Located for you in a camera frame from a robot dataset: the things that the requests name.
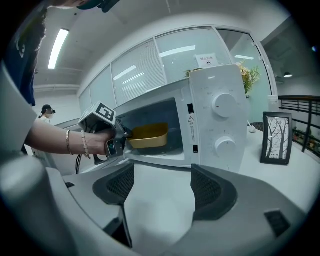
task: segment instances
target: white microwave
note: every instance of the white microwave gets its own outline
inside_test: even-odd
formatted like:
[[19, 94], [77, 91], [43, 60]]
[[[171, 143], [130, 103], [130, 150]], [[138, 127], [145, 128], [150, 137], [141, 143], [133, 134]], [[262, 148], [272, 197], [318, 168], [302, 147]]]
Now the white microwave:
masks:
[[168, 123], [167, 145], [133, 149], [127, 142], [128, 159], [172, 167], [240, 169], [247, 113], [242, 76], [234, 64], [191, 72], [189, 79], [154, 89], [115, 110], [129, 129]]

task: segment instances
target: ceiling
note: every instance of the ceiling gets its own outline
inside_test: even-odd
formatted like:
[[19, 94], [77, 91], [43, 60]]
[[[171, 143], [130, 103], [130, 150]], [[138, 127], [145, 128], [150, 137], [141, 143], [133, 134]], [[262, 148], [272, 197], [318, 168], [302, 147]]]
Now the ceiling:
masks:
[[[35, 89], [42, 85], [78, 85], [87, 61], [98, 45], [104, 43], [114, 28], [121, 29], [132, 18], [153, 6], [158, 0], [121, 0], [108, 13], [100, 9], [81, 11], [49, 8], [46, 37], [39, 50]], [[167, 8], [166, 1], [161, 1]], [[59, 54], [56, 68], [48, 69], [51, 51], [61, 28], [70, 30]]]
[[292, 78], [315, 75], [319, 72], [312, 46], [308, 44], [293, 20], [263, 47], [276, 78], [283, 78], [285, 72], [291, 73]]

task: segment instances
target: railing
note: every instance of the railing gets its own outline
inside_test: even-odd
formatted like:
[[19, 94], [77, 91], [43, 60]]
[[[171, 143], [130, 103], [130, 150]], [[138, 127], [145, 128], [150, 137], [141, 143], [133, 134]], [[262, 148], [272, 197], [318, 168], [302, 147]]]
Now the railing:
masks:
[[279, 109], [308, 114], [307, 122], [292, 118], [292, 121], [307, 125], [305, 132], [293, 129], [293, 141], [302, 146], [302, 152], [308, 149], [320, 157], [320, 139], [311, 135], [311, 127], [320, 129], [320, 126], [312, 124], [312, 115], [320, 116], [320, 97], [278, 96], [278, 99], [281, 101]]

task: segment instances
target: gold tray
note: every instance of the gold tray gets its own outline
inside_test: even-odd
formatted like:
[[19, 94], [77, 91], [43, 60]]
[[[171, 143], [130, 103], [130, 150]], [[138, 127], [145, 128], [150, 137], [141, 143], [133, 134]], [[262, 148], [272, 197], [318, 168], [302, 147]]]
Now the gold tray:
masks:
[[146, 124], [134, 128], [128, 141], [134, 149], [163, 147], [168, 142], [168, 131], [166, 122]]

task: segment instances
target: wall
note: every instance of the wall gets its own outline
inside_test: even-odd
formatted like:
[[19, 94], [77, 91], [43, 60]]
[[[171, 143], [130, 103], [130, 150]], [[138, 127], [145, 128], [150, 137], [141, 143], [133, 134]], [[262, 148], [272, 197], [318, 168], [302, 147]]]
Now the wall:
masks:
[[148, 22], [149, 17], [145, 17], [145, 22], [131, 24], [128, 28], [128, 33], [118, 42], [114, 42], [110, 48], [106, 46], [95, 52], [95, 55], [90, 60], [87, 70], [83, 73], [81, 86], [78, 91], [78, 96], [83, 92], [86, 86], [98, 75], [111, 61], [119, 57], [121, 54], [132, 48], [133, 46], [142, 43], [153, 36], [165, 33], [170, 30], [181, 29], [190, 26], [203, 25], [225, 25], [231, 27], [247, 28], [249, 25], [231, 14], [219, 12], [199, 12], [185, 13], [172, 16], [166, 16], [152, 22]]
[[58, 125], [81, 117], [79, 99], [76, 91], [55, 90], [36, 92], [34, 94], [36, 106], [33, 110], [39, 115], [43, 105], [49, 104], [55, 111], [52, 125]]
[[320, 75], [285, 78], [284, 81], [284, 84], [277, 84], [278, 95], [320, 96]]
[[155, 6], [135, 16], [125, 26], [108, 31], [84, 69], [77, 95], [111, 61], [153, 36], [190, 26], [220, 25], [252, 31], [255, 38], [262, 41], [289, 17], [289, 13], [272, 0], [187, 2], [177, 10], [171, 8], [171, 15], [168, 10], [163, 12]]

